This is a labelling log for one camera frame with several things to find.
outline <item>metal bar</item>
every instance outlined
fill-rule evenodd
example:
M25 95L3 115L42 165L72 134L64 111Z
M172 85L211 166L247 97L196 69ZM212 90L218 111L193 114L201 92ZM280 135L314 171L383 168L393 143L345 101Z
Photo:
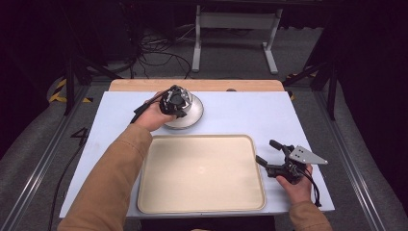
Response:
M201 7L197 6L195 13L195 46L192 55L191 71L196 73L200 70L201 59Z
M274 20L274 13L201 13L200 24L201 28L270 30Z
M265 50L270 50L270 48L272 48L272 44L273 44L273 41L275 40L276 31L278 30L279 22L280 22L281 17L282 17L282 9L276 10L276 13L275 13L274 18L273 18L272 25L269 28L270 29L270 35L269 35L268 44L267 44L267 47L265 48Z
M103 67L102 65L96 64L91 60L88 60L82 56L77 55L76 57L72 57L73 59L75 59L75 62L78 61L81 64L85 64L87 66L90 66L94 69L96 69L97 71L101 72L102 74L108 76L109 78L115 80L115 79L123 79L122 77L116 75L115 73L111 72L109 69Z
M358 6L357 3L343 3L343 2L331 2L331 1L265 1L265 0L136 0L137 3L143 4L178 4L178 5L200 5L200 6L241 6L241 7L265 7L265 8L279 8L279 9L319 9L325 11L344 11L354 9Z
M64 116L68 115L69 112L75 105L75 87L74 87L74 72L73 72L72 58L65 61L66 69L66 105Z
M332 74L330 75L330 82L329 82L329 92L327 96L327 112L330 115L332 120L334 118L334 104L336 101L336 86L337 86L337 68L335 64L332 64Z
M325 65L327 65L327 63L322 63L322 64L318 64L315 66L311 66L305 70L303 70L302 72L296 74L296 76L290 78L290 79L286 79L284 82L282 82L284 87L287 87L303 78L305 78L306 76L315 73L316 71L320 70L321 68L323 68Z
M310 83L310 88L312 90L322 90L324 86L326 86L327 81L329 81L333 74L332 67L333 62L329 62L319 69L319 71L316 73L316 77L313 78L312 83Z
M81 86L79 88L77 97L75 98L76 102L81 102L81 100L85 97L89 87L88 86ZM71 112L63 116L60 124L54 136L52 137L51 141L48 143L44 153L42 154L41 159L39 160L35 170L31 174L26 186L24 187L23 191L20 194L20 197L15 202L9 216L7 217L6 221L4 222L1 231L11 231L15 230L18 223L20 222L21 218L24 215L24 212L27 210L31 200L33 199L34 195L37 192L39 185L47 169L51 165L52 160L54 159L57 151L57 147L61 142L61 138L64 134L65 129L67 128L70 120L73 118L76 110L79 108L81 104L77 103L72 108Z
M336 121L331 120L330 115L326 111L326 102L324 100L324 95L321 91L314 91L316 101L318 102L321 113L323 114L324 120L332 132L333 137L336 140L337 145L340 149L340 159L343 163L344 169L351 181L351 185L360 201L361 207L366 215L369 222L371 230L382 231L385 230L384 224L378 215L375 206L371 200L369 189L366 182L360 173L360 170L355 166L354 161L345 145L342 133L336 123Z

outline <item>yellow and black tape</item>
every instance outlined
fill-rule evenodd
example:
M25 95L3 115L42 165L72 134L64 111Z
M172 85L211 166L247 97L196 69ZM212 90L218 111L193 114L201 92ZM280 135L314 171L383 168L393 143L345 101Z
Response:
M63 77L63 79L60 81L60 83L57 85L57 87L54 89L54 93L51 95L50 99L48 100L48 102L54 102L54 101L58 101L58 102L63 102L66 103L66 97L62 97L60 96L61 90L63 90L64 86L66 85L66 78ZM92 103L93 102L93 98L90 97L85 97L82 100L83 103Z
M290 90L288 90L288 95L292 101L294 101L294 94Z
M286 76L286 78L287 79L291 79L291 78L293 78L294 76L296 76L297 74L289 74L289 75L287 75ZM312 73L312 74L310 74L310 75L307 75L306 76L307 78L315 78L316 77L316 72L315 73Z

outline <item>hand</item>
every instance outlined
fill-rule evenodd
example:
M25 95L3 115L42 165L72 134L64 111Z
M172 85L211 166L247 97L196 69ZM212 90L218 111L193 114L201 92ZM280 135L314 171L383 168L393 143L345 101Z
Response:
M312 174L311 165L307 165L306 169L308 169ZM283 176L277 176L276 180L286 191L293 205L302 201L312 201L310 197L312 183L306 177L302 177L301 180L295 185L289 183Z
M164 115L159 107L161 97L156 99L141 116L135 121L138 126L144 127L150 132L159 129L167 122L171 122L176 118L176 115Z

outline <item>table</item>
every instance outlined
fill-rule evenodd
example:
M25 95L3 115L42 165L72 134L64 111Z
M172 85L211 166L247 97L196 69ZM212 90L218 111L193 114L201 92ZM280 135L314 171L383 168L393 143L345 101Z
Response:
M192 128L168 130L160 128L155 135L189 134L247 134L254 140L257 155L275 165L283 164L284 156L268 145L276 138L283 144L302 145L310 149L289 96L282 84L276 80L115 80L110 91L104 94L88 143L71 181L60 217L64 217L76 193L81 188L90 170L102 156L106 147L127 126L133 110L155 91L180 85L198 96L204 104L204 115ZM237 92L226 92L235 89ZM330 194L325 186L318 166L314 166L314 178L319 186L322 211L334 210ZM261 169L266 193L266 206L258 211L155 214L142 213L137 208L140 177L134 185L127 216L131 218L197 218L227 216L261 216L287 213L290 202L276 180L268 178Z

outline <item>white tabletop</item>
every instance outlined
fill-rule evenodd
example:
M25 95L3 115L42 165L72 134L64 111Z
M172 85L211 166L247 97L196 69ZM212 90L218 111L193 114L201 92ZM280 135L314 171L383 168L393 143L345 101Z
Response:
M64 218L76 194L93 166L107 147L127 127L134 116L133 111L155 92L107 91L104 93L93 122L88 142L85 146L75 174L69 186L60 217ZM233 92L233 91L193 91L204 105L203 117L186 130L169 130L165 127L153 135L231 135L245 134L255 144L256 154L270 164L282 165L284 154L269 146L269 140L282 144L301 145L310 149L303 129L296 116L292 102L284 91L277 92ZM137 206L140 178L132 190L127 216L134 218L186 218L256 216L287 213L290 202L282 187L274 178L268 178L261 168L266 193L266 205L262 210L222 213L157 214L142 213ZM334 210L333 202L318 166L314 166L313 177L320 191L322 211Z

